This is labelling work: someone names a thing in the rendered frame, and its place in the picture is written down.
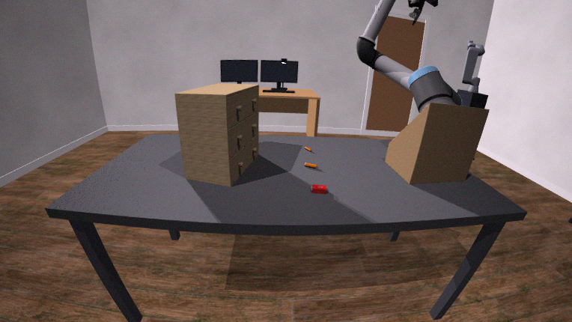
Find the red nine-volt battery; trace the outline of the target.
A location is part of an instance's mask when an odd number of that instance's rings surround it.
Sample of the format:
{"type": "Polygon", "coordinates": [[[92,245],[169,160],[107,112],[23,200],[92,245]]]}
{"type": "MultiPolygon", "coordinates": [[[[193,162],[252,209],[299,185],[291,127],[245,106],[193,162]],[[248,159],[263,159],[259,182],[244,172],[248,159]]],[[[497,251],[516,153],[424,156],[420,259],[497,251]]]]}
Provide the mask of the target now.
{"type": "Polygon", "coordinates": [[[312,193],[326,194],[326,186],[324,185],[314,185],[311,187],[312,193]]]}

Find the wooden chest of drawers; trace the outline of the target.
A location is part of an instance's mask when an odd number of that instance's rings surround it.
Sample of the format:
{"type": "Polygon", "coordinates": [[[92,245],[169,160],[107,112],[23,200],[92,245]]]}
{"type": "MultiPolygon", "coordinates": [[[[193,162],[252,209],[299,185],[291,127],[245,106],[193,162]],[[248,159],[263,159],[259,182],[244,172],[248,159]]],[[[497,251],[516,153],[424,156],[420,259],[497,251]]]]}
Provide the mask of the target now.
{"type": "Polygon", "coordinates": [[[195,88],[175,94],[180,147],[186,179],[231,187],[228,129],[244,120],[246,134],[246,90],[259,85],[225,84],[195,88]],[[228,127],[227,96],[243,91],[245,117],[228,127]]]}

